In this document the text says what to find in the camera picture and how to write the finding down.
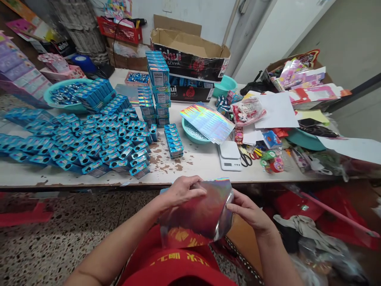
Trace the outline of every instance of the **red plastic basket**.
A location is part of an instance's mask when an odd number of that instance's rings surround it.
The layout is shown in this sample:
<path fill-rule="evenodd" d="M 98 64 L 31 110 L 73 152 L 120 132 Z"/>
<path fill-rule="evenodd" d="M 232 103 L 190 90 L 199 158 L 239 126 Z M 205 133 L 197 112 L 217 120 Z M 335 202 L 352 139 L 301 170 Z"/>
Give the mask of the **red plastic basket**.
<path fill-rule="evenodd" d="M 104 17 L 97 17 L 97 20 L 99 24 L 100 33 L 104 36 L 114 38 L 115 30 L 118 24 L 110 22 Z M 136 29 L 119 25 L 115 39 L 134 44 L 141 43 L 143 41 L 142 28 Z"/>

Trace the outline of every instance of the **white table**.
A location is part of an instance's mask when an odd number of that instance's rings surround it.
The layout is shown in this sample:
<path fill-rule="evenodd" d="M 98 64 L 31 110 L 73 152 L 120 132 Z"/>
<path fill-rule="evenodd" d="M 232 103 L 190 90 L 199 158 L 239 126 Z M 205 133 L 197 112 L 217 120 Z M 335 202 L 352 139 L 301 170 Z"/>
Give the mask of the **white table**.
<path fill-rule="evenodd" d="M 113 87 L 118 83 L 123 84 L 128 70 L 116 69 L 110 77 Z M 296 181 L 319 181 L 331 180 L 331 176 L 316 174 L 302 174 L 292 158 L 289 158 L 288 165 L 292 167 L 289 171 L 268 174 L 264 172 L 259 161 L 253 161 L 253 165 L 243 168 L 241 172 L 227 172 L 220 167 L 217 146 L 215 144 L 196 145 L 188 140 L 181 127 L 180 111 L 190 106 L 189 103 L 173 102 L 170 108 L 170 122 L 175 123 L 180 132 L 180 137 L 184 145 L 184 156 L 171 160 L 169 157 L 167 142 L 164 130 L 159 129 L 159 141 L 151 147 L 151 172 L 141 179 L 131 177 L 127 173 L 109 172 L 100 178 L 88 175 L 79 175 L 72 172 L 65 172 L 55 167 L 39 168 L 27 164 L 20 164 L 12 159 L 0 160 L 0 188 L 30 188 L 30 187 L 92 187 L 92 186 L 120 186 L 120 185 L 164 185 L 171 184 L 179 176 L 199 175 L 204 180 L 212 180 L 221 177 L 229 177 L 232 183 L 256 183 L 256 182 L 296 182 Z M 139 118 L 140 109 L 136 108 Z M 57 115 L 58 110 L 51 111 Z M 31 135 L 23 131 L 20 126 L 11 126 L 10 135 L 27 137 Z"/>

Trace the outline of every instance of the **holographic sheet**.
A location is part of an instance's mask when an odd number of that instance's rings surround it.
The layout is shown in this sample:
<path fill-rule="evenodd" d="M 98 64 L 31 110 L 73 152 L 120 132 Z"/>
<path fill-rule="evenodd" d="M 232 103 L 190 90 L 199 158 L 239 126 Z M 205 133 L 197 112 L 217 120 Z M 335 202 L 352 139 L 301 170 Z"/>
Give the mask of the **holographic sheet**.
<path fill-rule="evenodd" d="M 127 96 L 133 107 L 139 107 L 138 87 L 117 84 L 115 86 L 115 91 L 121 95 Z"/>
<path fill-rule="evenodd" d="M 225 207 L 234 199 L 230 180 L 203 181 L 192 188 L 205 189 L 206 195 L 169 209 L 159 218 L 163 248 L 208 245 L 231 228 L 233 214 Z"/>
<path fill-rule="evenodd" d="M 184 110 L 180 115 L 192 124 L 211 142 L 222 144 L 235 125 L 210 106 L 198 102 Z"/>

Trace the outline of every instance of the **person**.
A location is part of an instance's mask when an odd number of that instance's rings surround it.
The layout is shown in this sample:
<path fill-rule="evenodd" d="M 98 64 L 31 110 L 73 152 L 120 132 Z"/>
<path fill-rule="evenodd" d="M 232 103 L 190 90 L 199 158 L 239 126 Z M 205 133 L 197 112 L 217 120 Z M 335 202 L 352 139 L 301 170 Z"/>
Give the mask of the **person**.
<path fill-rule="evenodd" d="M 126 262 L 119 286 L 124 285 L 235 285 L 223 275 L 207 245 L 163 249 L 160 227 L 154 223 L 168 208 L 206 195 L 191 189 L 199 176 L 179 177 L 134 216 L 107 236 L 72 272 L 64 285 L 110 285 Z M 226 208 L 253 227 L 266 285 L 303 285 L 271 219 L 246 195 L 234 191 Z"/>

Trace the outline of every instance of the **digital scale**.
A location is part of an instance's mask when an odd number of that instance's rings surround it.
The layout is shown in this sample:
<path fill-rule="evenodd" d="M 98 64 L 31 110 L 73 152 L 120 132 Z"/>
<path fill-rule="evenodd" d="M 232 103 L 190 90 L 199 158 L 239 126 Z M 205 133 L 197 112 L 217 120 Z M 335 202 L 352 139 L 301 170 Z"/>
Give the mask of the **digital scale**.
<path fill-rule="evenodd" d="M 241 155 L 234 141 L 225 141 L 217 145 L 219 161 L 224 171 L 242 171 Z"/>

